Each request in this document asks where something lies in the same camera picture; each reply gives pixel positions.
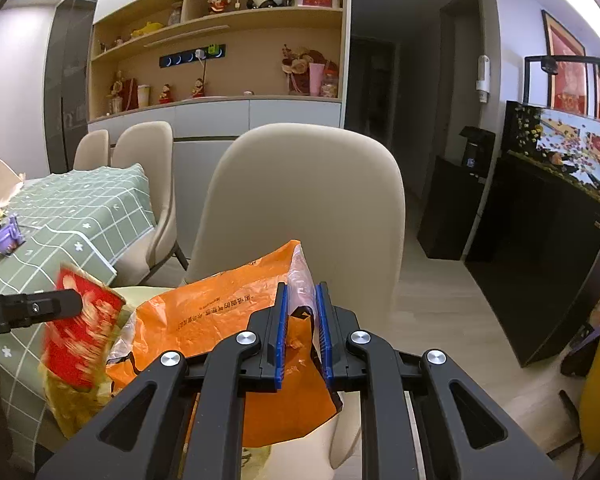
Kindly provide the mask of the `orange plastic bag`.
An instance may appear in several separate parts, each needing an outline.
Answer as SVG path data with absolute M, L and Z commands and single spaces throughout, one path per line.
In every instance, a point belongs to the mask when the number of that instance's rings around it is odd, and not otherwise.
M 327 389 L 313 347 L 314 284 L 298 240 L 140 304 L 109 352 L 112 391 L 119 393 L 163 352 L 199 356 L 245 330 L 250 315 L 274 304 L 280 283 L 289 292 L 282 388 L 247 394 L 242 444 L 263 448 L 305 437 L 334 418 L 341 401 Z

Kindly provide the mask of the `purple toy carriage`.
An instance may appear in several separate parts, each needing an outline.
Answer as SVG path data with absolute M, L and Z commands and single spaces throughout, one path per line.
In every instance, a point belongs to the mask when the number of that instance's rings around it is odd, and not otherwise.
M 6 224 L 0 229 L 0 254 L 10 256 L 25 241 L 26 239 L 20 230 L 17 216 L 12 214 L 8 217 Z

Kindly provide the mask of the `green checked tablecloth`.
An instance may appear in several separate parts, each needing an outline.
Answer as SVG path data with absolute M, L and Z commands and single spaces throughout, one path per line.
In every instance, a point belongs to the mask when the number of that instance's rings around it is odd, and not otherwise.
M 143 177 L 140 166 L 99 167 L 25 186 L 6 209 L 17 216 L 26 241 L 12 255 L 0 254 L 0 295 L 54 289 L 63 263 L 110 284 L 122 252 L 151 226 L 151 214 L 134 196 Z M 38 372 L 43 332 L 31 325 L 0 335 L 1 404 L 14 445 L 10 463 L 27 472 L 34 469 L 46 412 Z

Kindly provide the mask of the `beige chair far left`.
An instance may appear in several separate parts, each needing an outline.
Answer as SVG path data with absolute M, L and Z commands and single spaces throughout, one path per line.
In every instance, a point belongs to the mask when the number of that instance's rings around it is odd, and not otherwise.
M 95 130 L 84 136 L 74 155 L 74 170 L 94 170 L 109 165 L 109 132 L 106 129 Z

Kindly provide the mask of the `black fish tank cabinet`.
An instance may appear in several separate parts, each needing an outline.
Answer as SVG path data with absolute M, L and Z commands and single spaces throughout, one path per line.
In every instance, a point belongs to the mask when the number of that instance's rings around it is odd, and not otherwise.
M 600 300 L 600 120 L 507 101 L 465 266 L 520 366 L 564 350 Z

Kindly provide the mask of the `wooden shelf cabinet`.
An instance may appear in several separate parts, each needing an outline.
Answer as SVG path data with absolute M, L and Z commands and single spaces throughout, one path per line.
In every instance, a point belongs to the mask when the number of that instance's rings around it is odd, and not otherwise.
M 253 10 L 246 0 L 97 0 L 88 125 L 117 138 L 164 120 L 193 141 L 270 122 L 339 127 L 350 29 L 350 0 Z

